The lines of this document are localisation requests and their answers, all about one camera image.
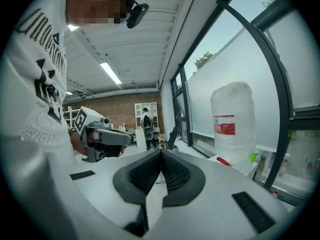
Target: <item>white wall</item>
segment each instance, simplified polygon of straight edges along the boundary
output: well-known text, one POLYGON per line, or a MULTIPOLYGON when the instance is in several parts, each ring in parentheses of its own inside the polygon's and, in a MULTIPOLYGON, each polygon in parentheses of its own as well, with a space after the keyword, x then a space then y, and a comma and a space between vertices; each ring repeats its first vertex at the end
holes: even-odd
POLYGON ((245 29, 188 80, 192 130, 214 135, 210 97, 216 89, 236 81, 252 89, 257 144, 277 148, 280 116, 276 85, 263 53, 245 29))
POLYGON ((161 102, 162 102, 162 114, 164 124, 165 138, 168 140, 170 133, 175 125, 175 112, 174 103, 172 98, 171 83, 170 80, 163 82, 161 86, 161 102))

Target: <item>headset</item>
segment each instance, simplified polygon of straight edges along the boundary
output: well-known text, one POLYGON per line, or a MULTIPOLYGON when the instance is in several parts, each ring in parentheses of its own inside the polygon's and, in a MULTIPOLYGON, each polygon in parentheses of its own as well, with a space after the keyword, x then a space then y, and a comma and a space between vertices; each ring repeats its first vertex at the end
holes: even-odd
POLYGON ((126 8, 129 13, 129 17, 126 20, 126 26, 128 27, 128 29, 133 29, 141 22, 149 9, 149 5, 146 3, 139 4, 135 0, 126 0, 126 8))

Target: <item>green object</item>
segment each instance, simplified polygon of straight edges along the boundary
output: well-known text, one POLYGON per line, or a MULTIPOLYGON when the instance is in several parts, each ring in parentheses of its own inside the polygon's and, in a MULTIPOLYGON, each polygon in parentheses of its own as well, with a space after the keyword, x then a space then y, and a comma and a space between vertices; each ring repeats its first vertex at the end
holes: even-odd
POLYGON ((249 160, 251 163, 253 163, 256 160, 258 152, 259 152, 259 150, 256 149, 253 153, 251 153, 251 155, 249 155, 249 160))

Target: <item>ceiling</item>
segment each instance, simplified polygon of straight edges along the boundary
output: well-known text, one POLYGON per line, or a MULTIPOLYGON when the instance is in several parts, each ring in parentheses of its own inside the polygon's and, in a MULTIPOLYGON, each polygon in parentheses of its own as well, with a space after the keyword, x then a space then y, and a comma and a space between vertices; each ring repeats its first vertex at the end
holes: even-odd
POLYGON ((76 96, 67 96, 66 102, 121 90, 158 89, 160 73, 169 63, 193 0, 136 1, 147 3, 149 10, 133 29, 126 24, 67 29, 67 90, 76 96), (104 62, 122 84, 102 69, 104 62))

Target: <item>hand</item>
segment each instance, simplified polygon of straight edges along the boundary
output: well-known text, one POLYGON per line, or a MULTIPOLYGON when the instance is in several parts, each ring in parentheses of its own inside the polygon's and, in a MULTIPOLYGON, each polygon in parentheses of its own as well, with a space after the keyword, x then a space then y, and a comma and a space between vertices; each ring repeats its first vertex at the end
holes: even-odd
MULTIPOLYGON (((99 140, 102 140, 102 133, 99 133, 99 140)), ((94 139, 94 131, 93 130, 90 130, 86 133, 86 142, 88 143, 88 145, 91 145, 92 143, 95 142, 95 139, 94 139)), ((122 154, 125 152, 126 150, 126 147, 127 146, 122 146, 121 147, 121 150, 120 150, 120 155, 119 156, 122 156, 122 154)))
MULTIPOLYGON (((99 133, 99 140, 102 140, 102 133, 99 133)), ((88 143, 88 145, 91 145, 95 142, 93 130, 90 130, 86 133, 86 142, 88 143)))

